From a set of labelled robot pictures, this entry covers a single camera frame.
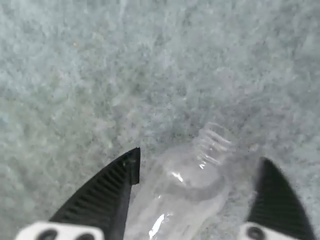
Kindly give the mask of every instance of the plastic bottle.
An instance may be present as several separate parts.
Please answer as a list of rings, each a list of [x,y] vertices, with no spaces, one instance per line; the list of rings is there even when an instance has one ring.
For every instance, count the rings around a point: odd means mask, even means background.
[[[192,142],[168,149],[157,160],[132,204],[124,240],[190,240],[230,191],[224,168],[236,140],[208,123]]]

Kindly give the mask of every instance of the bottle neck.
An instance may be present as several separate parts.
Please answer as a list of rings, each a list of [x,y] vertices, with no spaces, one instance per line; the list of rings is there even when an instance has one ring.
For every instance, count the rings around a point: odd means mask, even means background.
[[[224,165],[226,159],[236,150],[236,138],[226,128],[209,122],[193,140],[197,158],[200,161]]]

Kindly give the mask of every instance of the gray carpet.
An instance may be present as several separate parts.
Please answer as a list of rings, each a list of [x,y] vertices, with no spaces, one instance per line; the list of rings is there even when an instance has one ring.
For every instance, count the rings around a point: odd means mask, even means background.
[[[217,116],[275,156],[320,236],[319,13],[319,0],[1,0],[1,239],[116,156],[140,146],[145,174]],[[247,198],[234,186],[202,239],[233,238]]]

